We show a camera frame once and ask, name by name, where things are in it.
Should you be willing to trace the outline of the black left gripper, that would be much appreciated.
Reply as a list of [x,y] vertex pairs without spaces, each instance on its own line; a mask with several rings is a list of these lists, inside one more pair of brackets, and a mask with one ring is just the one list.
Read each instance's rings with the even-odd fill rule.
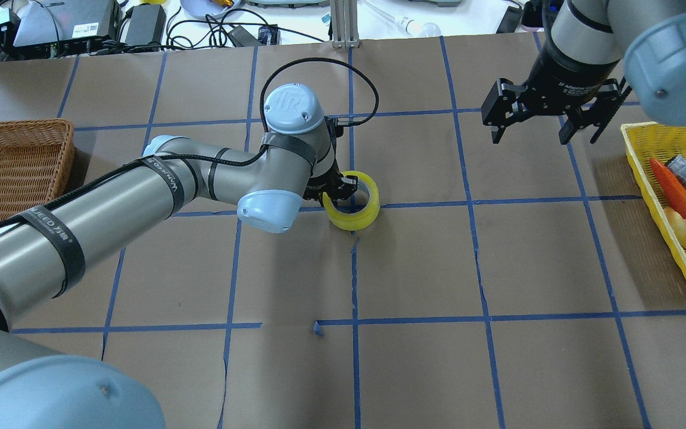
[[337,202],[351,198],[358,190],[358,178],[345,178],[340,171],[336,158],[337,139],[343,135],[343,126],[338,124],[337,119],[326,116],[324,121],[326,139],[322,143],[322,155],[316,158],[313,166],[312,175],[308,179],[307,187],[304,190],[303,198],[313,200],[322,206],[322,193],[327,194],[333,200],[334,206]]

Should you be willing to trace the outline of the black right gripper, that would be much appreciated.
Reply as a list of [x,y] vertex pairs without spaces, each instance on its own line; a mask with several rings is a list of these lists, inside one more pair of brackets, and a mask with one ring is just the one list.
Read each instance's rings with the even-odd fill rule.
[[541,51],[522,84],[496,79],[481,106],[492,143],[501,142],[507,127],[536,116],[567,116],[559,131],[561,145],[585,126],[606,125],[632,92],[626,78],[610,77],[615,65],[579,63]]

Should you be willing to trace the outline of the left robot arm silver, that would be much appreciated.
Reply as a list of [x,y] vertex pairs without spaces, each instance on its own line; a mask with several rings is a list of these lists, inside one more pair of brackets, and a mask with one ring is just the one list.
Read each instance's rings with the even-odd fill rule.
[[0,428],[166,426],[140,382],[98,359],[19,338],[11,327],[194,199],[232,204],[243,223],[279,234],[305,200],[332,213],[335,201],[359,190],[375,198],[362,176],[339,170],[343,125],[313,90],[281,85],[261,102],[265,131],[256,154],[161,135],[141,158],[0,226]]

